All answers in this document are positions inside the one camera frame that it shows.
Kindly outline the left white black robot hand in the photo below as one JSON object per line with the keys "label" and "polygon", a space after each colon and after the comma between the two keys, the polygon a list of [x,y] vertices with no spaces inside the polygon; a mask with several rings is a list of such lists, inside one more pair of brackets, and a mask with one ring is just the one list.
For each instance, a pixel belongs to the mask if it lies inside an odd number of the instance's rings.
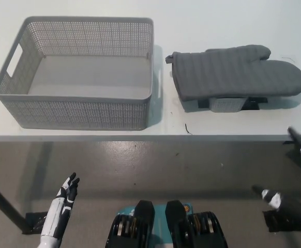
{"label": "left white black robot hand", "polygon": [[42,228],[41,238],[49,237],[57,242],[62,240],[78,194],[79,181],[80,178],[76,178],[76,173],[72,173],[62,184],[51,202]]}

